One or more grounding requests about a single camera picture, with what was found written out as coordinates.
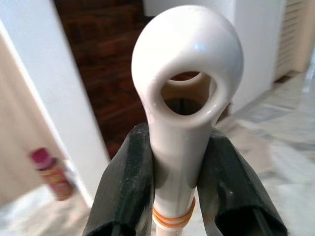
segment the pink cap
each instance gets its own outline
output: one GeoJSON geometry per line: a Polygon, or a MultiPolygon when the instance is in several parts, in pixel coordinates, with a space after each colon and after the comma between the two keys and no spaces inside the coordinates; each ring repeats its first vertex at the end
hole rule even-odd
{"type": "Polygon", "coordinates": [[[40,148],[33,151],[31,153],[31,159],[37,170],[49,168],[54,161],[46,148],[40,148]]]}

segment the bottle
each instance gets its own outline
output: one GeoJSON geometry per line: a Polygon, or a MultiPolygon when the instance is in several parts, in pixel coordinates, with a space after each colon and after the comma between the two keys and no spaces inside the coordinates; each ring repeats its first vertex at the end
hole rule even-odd
{"type": "Polygon", "coordinates": [[[53,158],[46,148],[39,148],[31,153],[35,169],[42,176],[58,201],[68,199],[73,188],[59,166],[57,158],[53,158]]]}

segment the orange rubber band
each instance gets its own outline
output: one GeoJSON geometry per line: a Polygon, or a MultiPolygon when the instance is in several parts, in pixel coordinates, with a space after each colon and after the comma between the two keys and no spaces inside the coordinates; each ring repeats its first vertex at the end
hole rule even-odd
{"type": "Polygon", "coordinates": [[[192,212],[193,212],[193,209],[195,207],[195,204],[196,204],[196,199],[194,197],[193,200],[192,200],[190,209],[187,212],[187,214],[185,214],[185,215],[183,215],[183,216],[181,216],[179,218],[167,218],[167,217],[164,217],[161,214],[159,214],[157,212],[157,210],[153,207],[153,217],[159,224],[161,224],[162,226],[164,226],[166,228],[171,228],[171,229],[183,228],[189,222],[189,220],[191,218],[191,215],[192,215],[192,212]]]}

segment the marble floor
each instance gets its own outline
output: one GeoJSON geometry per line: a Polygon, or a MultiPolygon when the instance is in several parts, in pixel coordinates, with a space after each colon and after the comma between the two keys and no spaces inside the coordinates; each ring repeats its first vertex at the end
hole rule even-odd
{"type": "MultiPolygon", "coordinates": [[[[280,84],[223,129],[257,172],[290,236],[315,235],[314,70],[280,84]]],[[[55,202],[41,187],[0,209],[0,235],[79,236],[88,214],[79,193],[55,202]]],[[[198,203],[183,235],[206,235],[198,203]]]]}

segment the white pole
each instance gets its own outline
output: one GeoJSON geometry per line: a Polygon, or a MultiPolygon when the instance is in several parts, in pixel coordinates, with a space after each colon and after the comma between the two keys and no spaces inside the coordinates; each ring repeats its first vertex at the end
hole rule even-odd
{"type": "Polygon", "coordinates": [[[193,210],[211,122],[232,98],[243,73],[242,48],[224,17],[202,6],[180,6],[144,28],[131,69],[154,154],[157,235],[180,235],[193,210]],[[187,71],[201,73],[188,81],[169,81],[187,71]],[[188,98],[203,107],[192,115],[179,115],[164,102],[169,98],[188,98]]]}

